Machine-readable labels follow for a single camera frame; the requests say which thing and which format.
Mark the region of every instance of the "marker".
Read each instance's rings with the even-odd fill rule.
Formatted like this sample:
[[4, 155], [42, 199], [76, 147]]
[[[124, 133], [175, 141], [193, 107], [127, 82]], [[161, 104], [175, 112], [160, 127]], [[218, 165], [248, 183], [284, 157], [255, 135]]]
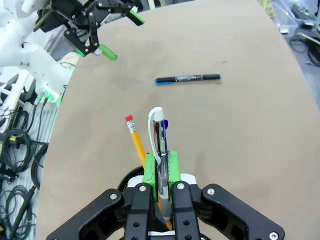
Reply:
[[158, 77], [154, 80], [155, 84], [172, 84], [181, 82], [193, 82], [203, 80], [219, 80], [221, 79], [220, 74], [201, 74], [201, 75], [188, 75], [188, 76], [169, 76], [169, 77]]

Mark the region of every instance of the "table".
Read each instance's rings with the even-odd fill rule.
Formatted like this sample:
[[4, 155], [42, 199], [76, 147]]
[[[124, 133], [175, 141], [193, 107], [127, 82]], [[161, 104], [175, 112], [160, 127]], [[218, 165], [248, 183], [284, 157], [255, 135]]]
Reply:
[[[256, 0], [204, 0], [123, 18], [99, 29], [116, 61], [79, 60], [44, 164], [36, 239], [46, 236], [140, 164], [124, 116], [146, 152], [156, 106], [180, 170], [217, 183], [281, 225], [286, 239], [318, 239], [320, 118], [285, 40]], [[156, 86], [154, 78], [220, 73]], [[212, 240], [225, 239], [200, 225]]]

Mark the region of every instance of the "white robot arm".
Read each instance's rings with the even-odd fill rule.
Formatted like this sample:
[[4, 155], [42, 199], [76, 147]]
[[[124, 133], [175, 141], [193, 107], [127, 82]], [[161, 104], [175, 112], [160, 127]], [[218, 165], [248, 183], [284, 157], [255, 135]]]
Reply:
[[36, 80], [37, 94], [48, 87], [60, 94], [72, 72], [56, 62], [41, 46], [24, 43], [37, 19], [36, 12], [17, 18], [12, 13], [0, 11], [0, 67], [17, 66], [29, 71]]

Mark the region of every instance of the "black bracket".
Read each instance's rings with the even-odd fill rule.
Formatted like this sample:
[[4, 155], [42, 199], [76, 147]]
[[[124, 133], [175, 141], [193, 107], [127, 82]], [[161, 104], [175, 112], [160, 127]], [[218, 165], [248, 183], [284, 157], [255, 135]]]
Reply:
[[153, 222], [152, 188], [142, 182], [124, 193], [106, 190], [46, 240], [105, 240], [124, 226], [124, 240], [209, 240], [200, 234], [198, 217], [230, 240], [285, 237], [282, 227], [217, 184], [200, 189], [196, 184], [178, 181], [171, 194], [174, 235], [148, 235], [148, 231], [161, 231]]

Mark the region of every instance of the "plastic container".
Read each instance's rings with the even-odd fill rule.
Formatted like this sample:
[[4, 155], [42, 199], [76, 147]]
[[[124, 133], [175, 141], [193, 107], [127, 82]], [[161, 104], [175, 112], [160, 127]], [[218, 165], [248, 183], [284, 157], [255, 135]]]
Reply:
[[273, 0], [283, 9], [287, 10], [291, 17], [301, 28], [318, 29], [320, 20], [314, 15], [303, 0]]
[[290, 15], [288, 10], [283, 9], [276, 2], [272, 3], [272, 8], [274, 11], [272, 21], [282, 35], [291, 38], [298, 28], [295, 19]]

